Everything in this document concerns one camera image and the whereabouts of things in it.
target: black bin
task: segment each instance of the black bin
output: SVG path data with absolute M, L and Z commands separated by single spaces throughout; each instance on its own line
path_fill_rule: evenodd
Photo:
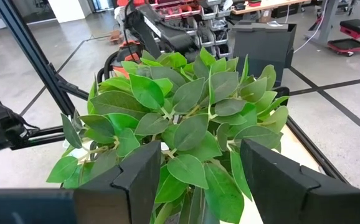
M 249 56 L 249 74 L 259 77 L 264 67 L 274 65 L 275 86 L 281 85 L 284 68 L 291 66 L 296 24 L 271 26 L 266 23 L 239 21 L 235 33 L 234 57 L 240 60 L 237 71 L 242 74 L 245 56 Z

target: black storage tray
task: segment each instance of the black storage tray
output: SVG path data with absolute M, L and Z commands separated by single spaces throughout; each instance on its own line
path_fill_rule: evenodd
M 331 40 L 328 43 L 341 50 L 351 50 L 351 49 L 360 48 L 360 41 L 353 38 Z

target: red rolling creeper seat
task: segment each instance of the red rolling creeper seat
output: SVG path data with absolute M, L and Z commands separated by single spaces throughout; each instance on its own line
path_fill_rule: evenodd
M 340 25 L 341 32 L 353 38 L 331 40 L 328 46 L 337 54 L 346 54 L 351 57 L 355 52 L 360 52 L 360 41 L 357 40 L 360 38 L 360 19 L 342 21 Z

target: concrete floor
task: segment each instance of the concrete floor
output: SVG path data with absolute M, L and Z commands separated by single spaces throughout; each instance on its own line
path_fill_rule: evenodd
M 117 46 L 110 45 L 105 39 L 89 40 L 91 35 L 99 37 L 108 34 L 115 25 L 111 13 L 91 15 L 86 20 L 65 24 L 51 22 L 31 27 L 47 58 L 56 69 L 61 67 L 60 74 L 87 91 L 92 84 L 93 74 L 117 49 Z M 342 21 L 350 17 L 338 15 L 336 18 Z M 360 3 L 351 18 L 360 18 Z M 304 13 L 289 17 L 289 23 L 298 24 L 295 48 L 303 44 L 303 34 L 314 21 L 312 7 L 306 8 Z M 335 22 L 330 39 L 346 38 L 339 32 L 338 24 Z M 340 173 L 360 188 L 360 84 L 344 84 L 337 88 L 326 86 L 360 79 L 360 54 L 347 58 L 307 44 L 295 54 L 292 66 L 299 72 L 299 76 L 309 79 L 311 83 L 300 79 L 295 70 L 295 73 L 285 70 L 283 85 L 297 94 L 289 100 L 291 117 Z M 2 102 L 20 113 L 42 87 L 42 82 L 9 32 L 0 30 Z M 298 90 L 306 89 L 310 92 L 298 93 Z M 75 97 L 71 99 L 80 113 L 84 114 L 85 102 Z M 44 91 L 26 111 L 24 118 L 31 124 L 47 128 L 60 125 L 59 113 L 52 97 Z M 46 184 L 44 180 L 62 152 L 61 142 L 16 152 L 9 149 L 0 151 L 0 187 L 56 186 Z

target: artificial plant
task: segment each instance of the artificial plant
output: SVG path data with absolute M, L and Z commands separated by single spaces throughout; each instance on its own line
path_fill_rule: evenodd
M 288 110 L 280 104 L 288 97 L 275 99 L 273 66 L 255 79 L 248 76 L 247 59 L 239 75 L 237 58 L 216 60 L 205 49 L 193 63 L 179 53 L 154 58 L 143 52 L 141 61 L 122 63 L 128 78 L 116 72 L 93 84 L 88 115 L 76 113 L 72 120 L 62 115 L 70 147 L 47 181 L 76 188 L 142 144 L 160 140 L 169 149 L 162 151 L 151 223 L 164 223 L 175 213 L 180 213 L 179 223 L 239 223 L 242 194 L 252 200 L 240 140 L 281 150 Z M 69 156 L 75 148 L 83 148 L 85 155 Z

